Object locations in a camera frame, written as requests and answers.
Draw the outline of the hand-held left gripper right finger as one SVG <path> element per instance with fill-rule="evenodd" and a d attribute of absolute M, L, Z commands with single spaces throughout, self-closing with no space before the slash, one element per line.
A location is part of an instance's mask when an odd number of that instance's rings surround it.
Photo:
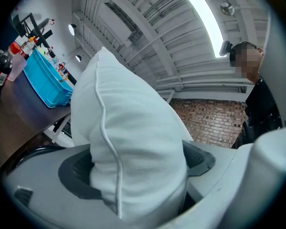
<path fill-rule="evenodd" d="M 244 176 L 244 149 L 184 141 L 190 165 L 187 199 L 182 214 L 164 229 L 215 229 L 219 226 Z"/>

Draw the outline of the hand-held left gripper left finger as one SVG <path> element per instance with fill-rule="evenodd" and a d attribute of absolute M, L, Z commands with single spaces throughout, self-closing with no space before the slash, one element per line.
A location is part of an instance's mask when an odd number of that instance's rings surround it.
<path fill-rule="evenodd" d="M 90 146 L 31 155 L 5 179 L 18 208 L 43 229 L 123 229 L 121 221 L 90 186 Z"/>

